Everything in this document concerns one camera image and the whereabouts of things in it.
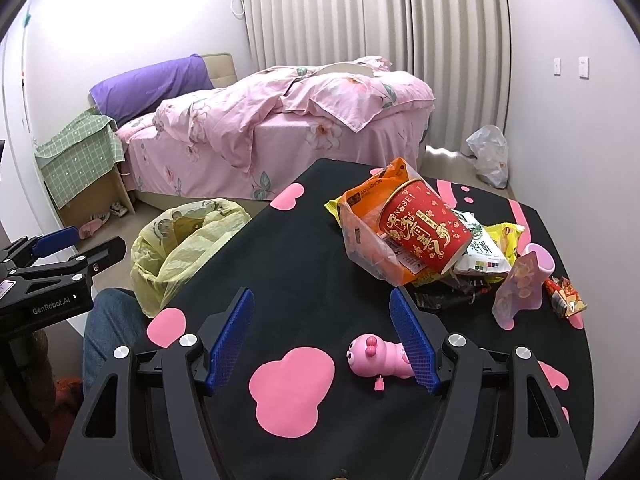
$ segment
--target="blue denim jeans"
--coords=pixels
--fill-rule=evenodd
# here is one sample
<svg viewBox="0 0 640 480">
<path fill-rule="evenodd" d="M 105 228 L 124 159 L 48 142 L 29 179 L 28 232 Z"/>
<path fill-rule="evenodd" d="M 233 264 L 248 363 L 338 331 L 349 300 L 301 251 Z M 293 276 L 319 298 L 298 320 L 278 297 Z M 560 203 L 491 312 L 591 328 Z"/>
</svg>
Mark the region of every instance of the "blue denim jeans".
<svg viewBox="0 0 640 480">
<path fill-rule="evenodd" d="M 105 288 L 94 299 L 84 327 L 82 382 L 86 395 L 105 361 L 122 345 L 130 348 L 146 332 L 151 320 L 142 313 L 135 295 L 124 288 Z"/>
</svg>

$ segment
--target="power outlet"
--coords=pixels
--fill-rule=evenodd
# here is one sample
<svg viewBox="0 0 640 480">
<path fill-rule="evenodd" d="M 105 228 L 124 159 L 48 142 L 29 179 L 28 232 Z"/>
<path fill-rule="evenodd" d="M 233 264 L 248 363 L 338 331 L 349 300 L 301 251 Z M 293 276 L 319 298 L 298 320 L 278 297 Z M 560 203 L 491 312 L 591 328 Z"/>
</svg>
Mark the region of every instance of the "power outlet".
<svg viewBox="0 0 640 480">
<path fill-rule="evenodd" d="M 588 57 L 578 58 L 578 73 L 580 74 L 580 78 L 582 79 L 589 78 L 589 58 Z"/>
</svg>

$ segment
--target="beige curtain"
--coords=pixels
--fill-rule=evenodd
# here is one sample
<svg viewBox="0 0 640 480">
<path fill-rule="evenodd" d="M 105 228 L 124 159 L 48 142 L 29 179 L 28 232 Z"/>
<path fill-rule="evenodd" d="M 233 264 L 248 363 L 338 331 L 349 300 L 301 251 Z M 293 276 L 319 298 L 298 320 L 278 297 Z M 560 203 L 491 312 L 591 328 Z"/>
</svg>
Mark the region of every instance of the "beige curtain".
<svg viewBox="0 0 640 480">
<path fill-rule="evenodd" d="M 436 95 L 429 142 L 457 151 L 484 124 L 504 129 L 511 65 L 507 0 L 364 0 L 367 54 Z"/>
<path fill-rule="evenodd" d="M 245 0 L 254 61 L 321 65 L 364 55 L 362 0 Z"/>
</svg>

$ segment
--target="gold rim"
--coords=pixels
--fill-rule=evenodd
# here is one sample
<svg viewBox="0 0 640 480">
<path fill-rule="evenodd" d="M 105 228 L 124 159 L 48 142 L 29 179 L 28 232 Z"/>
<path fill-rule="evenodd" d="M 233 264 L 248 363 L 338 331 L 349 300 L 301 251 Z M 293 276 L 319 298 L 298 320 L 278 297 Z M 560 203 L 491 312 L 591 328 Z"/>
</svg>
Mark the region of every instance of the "gold rim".
<svg viewBox="0 0 640 480">
<path fill-rule="evenodd" d="M 382 220 L 382 213 L 385 212 L 386 206 L 389 205 L 389 202 L 391 202 L 391 200 L 393 199 L 393 197 L 395 197 L 399 191 L 402 191 L 405 187 L 407 187 L 409 184 L 412 184 L 414 182 L 423 182 L 423 180 L 421 178 L 412 178 L 411 180 L 407 180 L 404 184 L 401 184 L 400 186 L 398 186 L 394 192 L 389 195 L 389 198 L 386 199 L 385 205 L 382 206 L 382 209 L 380 210 L 380 214 L 378 215 L 378 229 L 380 229 L 383 233 L 386 232 L 382 227 L 380 227 L 380 221 Z"/>
</svg>

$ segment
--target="black table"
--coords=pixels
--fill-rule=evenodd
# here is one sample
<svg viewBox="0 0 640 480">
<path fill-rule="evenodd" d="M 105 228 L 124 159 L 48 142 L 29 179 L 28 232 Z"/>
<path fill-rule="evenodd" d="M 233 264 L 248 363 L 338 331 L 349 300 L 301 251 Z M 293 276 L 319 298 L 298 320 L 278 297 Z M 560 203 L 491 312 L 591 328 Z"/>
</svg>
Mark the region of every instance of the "black table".
<svg viewBox="0 0 640 480">
<path fill-rule="evenodd" d="M 414 380 L 396 378 L 385 380 L 380 399 L 373 380 L 354 375 L 345 358 L 349 343 L 362 333 L 398 341 L 388 314 L 392 287 L 347 258 L 340 228 L 323 206 L 369 178 L 370 169 L 318 160 L 297 179 L 305 193 L 295 208 L 267 207 L 170 303 L 183 309 L 187 332 L 195 333 L 209 314 L 226 309 L 240 286 L 254 292 L 254 320 L 230 382 L 206 400 L 225 463 L 238 480 L 407 478 L 427 439 L 439 399 L 428 396 Z M 507 199 L 475 188 L 463 193 L 460 186 L 454 186 L 454 193 L 461 194 L 458 209 L 473 212 L 482 224 L 514 221 Z M 474 202 L 465 202 L 464 196 Z M 565 275 L 542 220 L 532 208 L 522 208 L 532 241 L 549 250 L 556 274 Z M 569 411 L 586 468 L 593 434 L 593 378 L 584 330 L 557 319 L 545 298 L 539 310 L 520 312 L 515 328 L 507 332 L 495 322 L 492 303 L 493 298 L 486 298 L 451 310 L 442 321 L 450 332 L 463 333 L 484 348 L 510 352 L 514 346 L 527 346 L 568 376 L 569 389 L 556 388 L 556 393 Z M 136 350 L 148 345 L 141 341 Z M 314 430 L 301 438 L 279 438 L 258 425 L 248 381 L 258 366 L 298 346 L 327 352 L 335 362 L 335 378 L 319 406 Z M 162 472 L 169 474 L 175 459 L 162 402 L 162 392 L 156 390 L 156 444 Z"/>
</svg>

